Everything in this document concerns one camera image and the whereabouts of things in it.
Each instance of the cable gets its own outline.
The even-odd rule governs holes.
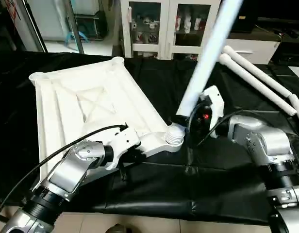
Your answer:
[[[199,110],[199,108],[203,107],[203,106],[205,106],[204,103],[197,104],[196,107],[193,109],[191,115],[189,116],[188,124],[187,124],[187,127],[186,127],[186,132],[187,132],[189,143],[191,143],[191,140],[190,140],[190,134],[191,134],[190,129],[191,129],[191,126],[192,126],[193,118],[194,118],[196,112]]]
[[[261,30],[264,31],[264,32],[271,33],[271,34],[275,34],[275,33],[272,33],[271,31],[268,31],[268,30],[265,29],[265,28],[262,28],[262,27],[256,25],[256,24],[255,24],[255,26],[256,26],[257,28],[261,29]],[[278,35],[278,34],[275,34],[275,35],[277,35],[277,36],[280,38],[280,43],[282,43],[282,40],[283,40],[282,36],[281,36],[281,35]]]
[[[113,129],[113,128],[122,128],[122,127],[127,127],[125,125],[111,125],[111,126],[107,126],[98,130],[94,130],[91,133],[86,134],[85,136],[80,137],[79,139],[76,139],[75,141],[65,145],[64,147],[58,149],[56,152],[52,153],[50,156],[48,156],[46,159],[44,159],[42,162],[40,162],[37,166],[35,166],[31,171],[29,171],[13,188],[12,190],[7,194],[7,196],[5,197],[5,199],[3,200],[3,202],[0,204],[0,213],[2,211],[2,209],[4,208],[4,204],[6,203],[6,201],[8,200],[8,198],[11,196],[11,194],[15,191],[16,188],[18,188],[18,186],[28,177],[30,176],[33,172],[35,172],[36,170],[38,170],[42,165],[44,165],[45,163],[47,163],[50,159],[52,159],[53,157],[55,157],[57,154],[65,151],[66,149],[70,148],[71,146],[75,145],[76,143],[79,143],[80,141],[83,141],[84,139],[96,134],[96,133],[100,133],[102,131],[105,130],[109,130],[109,129]]]
[[[200,142],[198,142],[196,145],[195,145],[195,147],[198,147],[198,146],[200,146],[209,136],[210,136],[210,134],[212,134],[213,132],[214,132],[214,130],[216,130],[216,128],[218,127],[218,126],[220,126],[220,124],[222,124],[225,120],[227,120],[227,119],[229,119],[229,118],[231,118],[232,116],[234,116],[234,115],[236,115],[236,114],[238,114],[238,113],[240,113],[240,112],[243,112],[244,110],[243,109],[239,109],[239,110],[237,110],[237,111],[234,111],[234,112],[232,112],[232,113],[229,113],[229,114],[227,114],[227,115],[225,115],[225,116],[223,116],[216,124],[215,124],[215,126],[206,134],[206,136],[205,137],[203,137],[203,139],[200,141]]]

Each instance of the white pvc pipe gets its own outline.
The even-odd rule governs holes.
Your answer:
[[[200,94],[203,92],[218,56],[222,52],[225,40],[243,0],[225,0],[220,9],[211,36],[201,54],[193,76],[188,84],[177,115],[189,117]]]
[[[269,77],[267,74],[265,74],[263,71],[261,71],[259,68],[257,68],[255,65],[253,65],[251,62],[249,62],[247,59],[236,53],[230,46],[225,46],[223,48],[223,53],[228,54],[235,62],[237,62],[239,65],[241,65],[243,68],[245,68],[247,71],[249,71],[251,74],[255,75],[258,79],[262,80],[266,84],[268,84],[270,87],[278,91],[281,95],[284,97],[289,97],[292,93],[286,89],[284,86],[279,84],[277,81]]]
[[[297,116],[299,118],[299,99],[295,94],[289,96],[292,106],[297,110]]]
[[[227,54],[222,54],[219,57],[219,62],[229,69],[231,69],[234,73],[239,75],[243,80],[248,82],[252,87],[261,92],[268,99],[273,101],[276,105],[278,105],[281,109],[283,109],[290,116],[296,114],[296,110],[292,108],[287,102],[285,102],[282,98],[280,98],[276,93],[270,90],[267,86],[265,86],[261,81],[256,79],[253,75],[243,69],[240,65],[238,65],[235,61],[231,59],[231,57]]]

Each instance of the blue object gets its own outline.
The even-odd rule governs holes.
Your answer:
[[[81,36],[87,43],[89,43],[89,40],[88,40],[87,36],[85,36],[84,33],[82,33],[82,32],[78,32],[78,34],[79,34],[79,35],[80,35],[80,36]],[[66,45],[66,46],[67,46],[67,44],[68,44],[68,40],[69,40],[71,37],[73,37],[74,40],[75,40],[75,36],[74,36],[73,32],[69,32],[69,33],[66,35],[66,41],[65,41],[65,45]]]

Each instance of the black fabric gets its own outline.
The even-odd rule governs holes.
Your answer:
[[[0,201],[38,163],[35,89],[28,76],[109,60],[73,53],[0,53]],[[169,124],[196,63],[126,59],[125,67]],[[288,67],[259,66],[299,97],[299,79]],[[299,122],[288,117],[237,75],[217,64],[208,86],[217,85],[225,112],[235,108],[263,110],[263,117],[287,133]],[[299,140],[291,137],[299,156]],[[67,211],[158,216],[266,224],[270,206],[265,187],[247,152],[226,138],[208,139],[196,150],[182,146],[161,152],[127,169],[80,188]],[[19,204],[36,175],[9,200]]]

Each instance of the glass cabinet door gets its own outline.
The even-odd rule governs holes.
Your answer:
[[[26,0],[48,52],[112,56],[105,0]]]
[[[122,15],[128,14],[127,19],[122,17],[125,56],[163,59],[165,50],[161,48],[166,43],[169,1],[122,0],[121,3]]]
[[[214,24],[220,0],[171,1],[167,59],[197,60]]]

